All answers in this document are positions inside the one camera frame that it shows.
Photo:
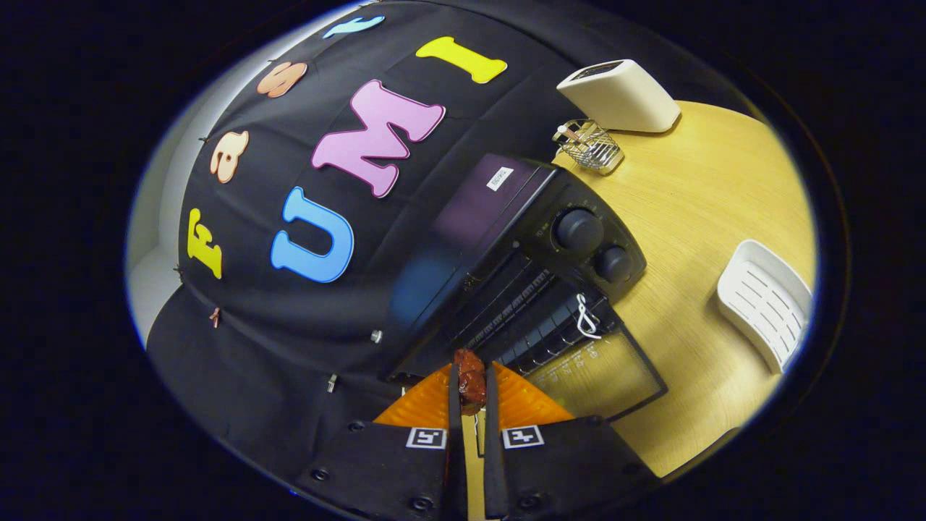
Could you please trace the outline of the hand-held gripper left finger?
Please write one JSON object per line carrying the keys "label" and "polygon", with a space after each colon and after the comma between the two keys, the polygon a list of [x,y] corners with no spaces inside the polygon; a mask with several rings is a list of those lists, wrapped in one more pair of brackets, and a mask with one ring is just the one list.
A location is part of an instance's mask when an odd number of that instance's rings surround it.
{"label": "hand-held gripper left finger", "polygon": [[462,520],[459,367],[449,365],[444,428],[347,423],[297,478],[298,491],[354,520]]}

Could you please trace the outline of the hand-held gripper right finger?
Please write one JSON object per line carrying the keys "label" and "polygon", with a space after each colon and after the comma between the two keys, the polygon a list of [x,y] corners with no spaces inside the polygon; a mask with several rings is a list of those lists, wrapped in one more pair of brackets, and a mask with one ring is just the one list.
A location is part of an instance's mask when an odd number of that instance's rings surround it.
{"label": "hand-held gripper right finger", "polygon": [[601,519],[659,486],[657,475],[601,416],[576,418],[499,363],[486,378],[489,519]]}

